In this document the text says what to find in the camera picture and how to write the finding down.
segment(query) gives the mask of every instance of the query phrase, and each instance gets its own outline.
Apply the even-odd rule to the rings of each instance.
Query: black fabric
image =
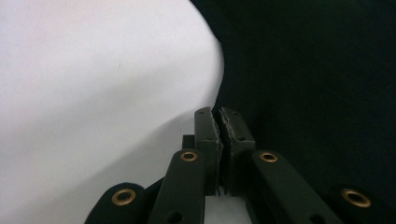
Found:
[[[321,195],[359,186],[396,209],[396,4],[192,0],[219,40],[216,101]]]

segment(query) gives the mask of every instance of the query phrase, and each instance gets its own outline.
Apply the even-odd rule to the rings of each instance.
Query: dark background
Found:
[[[355,185],[396,209],[395,1],[192,2],[223,50],[215,110],[322,196]]]

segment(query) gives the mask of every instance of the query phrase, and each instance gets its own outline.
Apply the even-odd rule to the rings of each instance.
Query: brass insert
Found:
[[[276,162],[277,161],[277,156],[273,153],[270,152],[263,152],[260,155],[260,158],[264,161],[268,161],[268,162]]]
[[[183,161],[195,161],[198,158],[198,155],[195,152],[183,152],[180,155],[180,158]]]
[[[136,197],[136,193],[132,189],[120,189],[111,198],[111,202],[115,205],[123,206],[131,203]]]
[[[358,207],[370,207],[371,205],[369,198],[354,189],[343,189],[342,195],[345,200]]]

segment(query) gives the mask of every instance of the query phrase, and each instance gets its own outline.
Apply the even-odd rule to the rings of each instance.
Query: black plastic part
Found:
[[[238,112],[222,108],[217,114],[220,137],[224,146],[220,162],[221,181],[225,192],[241,196],[246,192],[247,158],[256,142]]]
[[[267,203],[257,191],[247,194],[246,208],[252,224],[276,223]]]
[[[185,134],[183,135],[183,142],[181,144],[182,149],[195,148],[195,135]]]
[[[263,160],[263,152],[275,155],[277,160]],[[279,153],[260,150],[251,158],[258,171],[252,186],[258,187],[277,223],[342,223]]]
[[[205,195],[215,195],[219,189],[219,163],[222,144],[219,139],[219,130],[210,107],[204,107],[195,112],[194,126],[195,149],[205,154]]]
[[[115,205],[112,202],[113,195],[121,189],[132,189],[135,192],[134,199],[125,205]],[[144,189],[136,184],[122,183],[108,189],[99,202],[91,210],[85,224],[127,224],[142,223],[144,210]]]
[[[354,205],[343,196],[345,189],[351,189],[370,200],[370,206]],[[374,195],[358,187],[339,185],[331,188],[328,195],[329,205],[345,223],[396,223],[396,212],[379,201]]]
[[[195,153],[197,158],[184,161],[181,156],[185,152]],[[198,150],[180,150],[171,160],[148,223],[202,224],[204,212],[204,154]]]

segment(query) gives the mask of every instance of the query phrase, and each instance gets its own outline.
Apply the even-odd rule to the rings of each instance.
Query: white backdrop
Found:
[[[3,0],[0,223],[83,223],[108,188],[154,183],[221,73],[189,1]],[[249,223],[239,199],[205,213]]]

